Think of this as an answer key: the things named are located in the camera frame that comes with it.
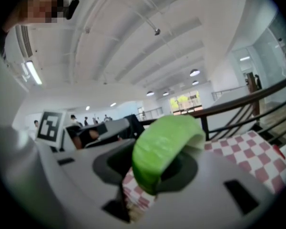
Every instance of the person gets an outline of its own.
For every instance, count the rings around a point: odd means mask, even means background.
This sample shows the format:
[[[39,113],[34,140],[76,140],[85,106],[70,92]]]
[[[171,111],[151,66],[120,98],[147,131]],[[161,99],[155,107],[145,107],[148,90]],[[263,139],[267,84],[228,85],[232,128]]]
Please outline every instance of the person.
[[[110,121],[110,118],[105,114],[104,122]]]
[[[5,58],[4,45],[8,32],[16,25],[52,22],[67,17],[68,0],[4,0],[0,6],[0,53]]]
[[[261,84],[261,80],[259,79],[258,74],[255,75],[255,79],[256,79],[256,85],[257,85],[257,89],[261,90],[262,88],[262,84]]]
[[[71,115],[71,122],[72,122],[72,124],[73,125],[79,125],[79,123],[77,122],[77,119],[76,119],[76,117],[75,117],[75,115]]]
[[[34,125],[35,125],[36,129],[38,129],[38,127],[39,127],[38,120],[35,120],[35,121],[34,121]]]
[[[88,117],[85,117],[85,121],[84,121],[85,126],[89,125],[88,122],[87,122],[87,119],[88,119]]]

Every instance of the white wall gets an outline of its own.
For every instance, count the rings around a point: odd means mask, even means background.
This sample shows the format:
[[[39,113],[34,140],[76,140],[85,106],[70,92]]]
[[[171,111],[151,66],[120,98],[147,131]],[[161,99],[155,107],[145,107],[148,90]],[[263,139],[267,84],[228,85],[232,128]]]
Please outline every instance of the white wall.
[[[276,13],[277,6],[272,0],[246,0],[244,13],[235,34],[233,50],[254,44]]]
[[[145,112],[160,108],[160,106],[159,106],[159,104],[158,104],[158,102],[154,96],[150,97],[149,99],[143,100],[143,107],[144,107]]]
[[[68,113],[69,115],[75,115],[76,119],[78,122],[81,122],[82,125],[84,125],[85,117],[88,117],[88,124],[93,125],[93,118],[99,117],[100,121],[104,121],[105,115],[108,117],[111,117],[113,120],[118,120],[120,119],[119,113],[117,109],[107,109],[107,110],[100,110],[100,111],[87,111],[87,112],[73,112],[73,113]]]
[[[246,0],[201,0],[205,65],[208,80],[218,62],[231,50]]]
[[[159,106],[162,108],[163,114],[164,115],[171,115],[172,110],[171,110],[171,105],[169,99],[161,99],[158,100]]]
[[[247,96],[248,94],[249,94],[249,89],[247,86],[237,88],[233,91],[224,93],[219,99],[217,99],[214,102],[213,106],[230,102],[240,97]]]
[[[0,55],[0,125],[11,126],[27,96],[27,92],[13,78]]]
[[[120,118],[124,118],[129,115],[138,115],[138,104],[135,101],[126,102],[117,107]]]
[[[242,73],[241,67],[239,66],[239,61],[237,61],[232,52],[228,54],[227,58],[234,70],[239,86],[246,86],[244,75]]]
[[[37,120],[40,123],[42,113],[29,114],[25,117],[25,129],[36,130],[34,121]]]
[[[41,113],[45,109],[70,109],[90,106],[91,109],[102,110],[109,108],[112,103],[119,105],[145,98],[145,89],[129,84],[103,85],[94,82],[90,85],[67,85],[64,88],[30,93],[21,105],[16,117],[23,121],[22,128],[24,128],[25,116]]]
[[[214,92],[236,88],[242,85],[238,81],[235,74],[234,67],[232,66],[229,58],[225,58],[215,68],[213,74],[210,77]]]
[[[199,92],[201,105],[204,109],[207,109],[214,104],[214,99],[212,96],[214,89],[211,83],[203,84],[199,88],[196,88],[196,90]]]

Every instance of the ceiling beam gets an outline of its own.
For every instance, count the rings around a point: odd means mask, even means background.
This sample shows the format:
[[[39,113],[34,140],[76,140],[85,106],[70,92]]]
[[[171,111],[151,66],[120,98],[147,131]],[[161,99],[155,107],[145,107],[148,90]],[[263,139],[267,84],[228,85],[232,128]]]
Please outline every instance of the ceiling beam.
[[[145,55],[137,55],[133,60],[129,62],[126,67],[118,73],[116,76],[116,81],[120,81],[122,78],[124,78],[130,71],[132,71],[139,63],[141,63],[143,60],[145,60],[148,56],[153,54],[155,51],[160,49],[165,45],[165,42],[171,42],[175,38],[195,29],[201,26],[201,22],[198,18],[193,18],[192,20],[187,21],[186,23],[178,26],[174,31],[174,35],[170,35],[168,33],[164,34],[162,38],[159,38],[159,40],[155,41],[152,45],[149,45],[147,48],[144,49]]]
[[[188,67],[190,67],[190,66],[196,67],[196,68],[202,67],[203,65],[201,65],[200,67],[195,66],[195,65],[197,65],[197,64],[199,64],[199,63],[200,63],[200,64],[203,64],[203,63],[204,63],[204,58],[203,58],[203,56],[198,57],[198,58],[196,58],[196,59],[194,59],[194,60],[192,60],[192,61],[189,61],[189,62],[187,62],[187,63],[181,65],[180,67],[178,67],[178,69],[175,69],[175,70],[173,70],[173,71],[170,71],[167,75],[161,75],[161,76],[157,77],[156,79],[153,79],[152,81],[150,81],[150,82],[148,82],[148,83],[145,83],[145,84],[143,85],[143,87],[147,87],[147,86],[153,85],[153,84],[155,84],[156,82],[159,82],[160,80],[164,80],[164,79],[166,79],[167,77],[170,77],[170,76],[172,76],[172,75],[174,75],[174,74],[176,74],[176,73],[179,73],[181,70],[186,69],[186,68],[188,68]]]
[[[172,2],[174,2],[176,0],[166,0],[164,2],[161,3],[161,5],[159,5],[159,9],[164,9],[165,7],[167,7],[168,5],[170,5]],[[152,16],[154,16],[157,13],[156,10],[152,10],[150,11],[148,14],[145,15],[145,17],[150,18]],[[101,60],[101,65],[103,65],[103,67],[100,67],[96,70],[96,74],[94,79],[97,80],[102,73],[104,72],[104,70],[106,69],[106,67],[108,66],[108,64],[110,63],[110,61],[112,60],[112,58],[114,57],[114,55],[119,51],[119,49],[121,48],[121,46],[130,38],[130,36],[138,29],[140,28],[142,25],[144,24],[143,20],[139,20],[137,21],[135,24],[131,25],[126,31],[126,33],[123,35],[123,37],[120,39],[120,41],[118,43],[116,43],[115,45],[112,46],[112,48],[108,51],[108,53],[104,54],[103,59]]]
[[[202,43],[202,41],[198,41],[195,44],[193,44],[192,46],[186,48],[181,55],[178,55],[178,59],[180,59],[180,58],[182,58],[182,57],[192,53],[193,51],[199,50],[201,48],[204,48],[204,44]],[[162,60],[160,65],[156,64],[155,66],[151,67],[150,69],[145,71],[143,74],[140,74],[138,77],[136,77],[131,83],[132,84],[137,84],[138,82],[142,81],[146,77],[150,76],[151,74],[153,74],[156,71],[158,71],[158,70],[168,66],[169,64],[171,64],[171,63],[173,63],[175,61],[176,61],[175,57],[169,56],[166,59]]]
[[[170,35],[173,35],[172,32],[172,27],[169,24],[169,22],[165,19],[163,13],[158,9],[157,5],[153,2],[153,0],[142,0],[148,7],[150,7],[151,9],[155,9],[161,16],[162,21],[164,22],[164,24],[166,25]]]
[[[48,27],[48,26],[40,26],[40,27],[36,27],[35,28],[36,30],[47,30],[47,29],[51,29],[51,30],[71,30],[71,31],[81,31],[83,33],[86,33],[86,34],[90,34],[90,33],[95,33],[95,34],[98,34],[98,35],[101,35],[105,38],[108,38],[110,40],[115,40],[115,41],[119,41],[118,38],[116,37],[113,37],[113,36],[110,36],[110,35],[107,35],[106,33],[103,33],[101,31],[98,31],[98,30],[91,30],[89,28],[81,28],[81,27],[76,27],[76,26],[69,26],[69,25],[58,25],[58,26],[52,26],[52,27]]]

